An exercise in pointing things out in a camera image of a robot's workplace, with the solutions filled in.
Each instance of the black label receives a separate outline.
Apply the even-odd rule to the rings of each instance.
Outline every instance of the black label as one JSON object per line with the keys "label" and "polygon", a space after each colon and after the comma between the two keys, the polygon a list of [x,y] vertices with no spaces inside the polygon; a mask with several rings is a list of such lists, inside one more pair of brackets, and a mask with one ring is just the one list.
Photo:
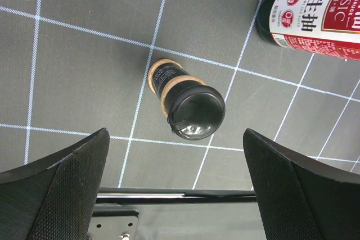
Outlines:
{"label": "black label", "polygon": [[182,75],[189,75],[189,73],[173,63],[166,63],[157,67],[152,75],[152,83],[157,96],[161,97],[164,87],[170,80]]}

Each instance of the bottle label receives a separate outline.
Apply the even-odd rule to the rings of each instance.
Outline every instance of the bottle label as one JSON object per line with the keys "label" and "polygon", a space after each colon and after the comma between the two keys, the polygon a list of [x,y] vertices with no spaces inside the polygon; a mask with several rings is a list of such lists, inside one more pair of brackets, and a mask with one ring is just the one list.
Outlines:
{"label": "bottle label", "polygon": [[154,74],[152,75],[152,82],[154,84],[155,92],[158,98],[161,97],[166,84],[175,77],[181,75],[189,75],[189,73],[173,63],[162,64],[157,67],[154,71]]}
{"label": "bottle label", "polygon": [[360,0],[275,0],[269,25],[282,47],[360,60]]}

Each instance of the bottle cap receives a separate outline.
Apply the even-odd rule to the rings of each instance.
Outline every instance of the bottle cap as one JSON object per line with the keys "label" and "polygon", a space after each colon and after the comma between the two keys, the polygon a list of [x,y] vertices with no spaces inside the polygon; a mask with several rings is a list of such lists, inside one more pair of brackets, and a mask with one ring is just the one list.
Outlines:
{"label": "bottle cap", "polygon": [[194,85],[174,98],[168,123],[181,138],[201,140],[220,127],[224,116],[225,102],[221,94],[207,85]]}

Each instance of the gray mat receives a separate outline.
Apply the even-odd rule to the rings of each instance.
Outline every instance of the gray mat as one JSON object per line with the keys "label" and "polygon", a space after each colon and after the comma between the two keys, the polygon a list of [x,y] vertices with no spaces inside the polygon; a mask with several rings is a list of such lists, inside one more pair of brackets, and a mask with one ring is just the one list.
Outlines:
{"label": "gray mat", "polygon": [[[102,186],[250,189],[245,128],[360,173],[360,63],[263,43],[258,2],[0,0],[0,171],[104,126]],[[215,136],[170,132],[144,77],[164,57],[226,98]]]}

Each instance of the soy sauce bottle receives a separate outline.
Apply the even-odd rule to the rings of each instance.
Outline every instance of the soy sauce bottle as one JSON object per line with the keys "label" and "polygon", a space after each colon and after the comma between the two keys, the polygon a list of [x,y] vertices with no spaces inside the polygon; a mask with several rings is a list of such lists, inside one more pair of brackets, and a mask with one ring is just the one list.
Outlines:
{"label": "soy sauce bottle", "polygon": [[277,46],[360,61],[360,0],[264,0],[256,28]]}
{"label": "soy sauce bottle", "polygon": [[192,141],[204,139],[223,122],[225,102],[221,94],[179,63],[170,59],[154,63],[148,84],[160,99],[163,114],[177,136]]}

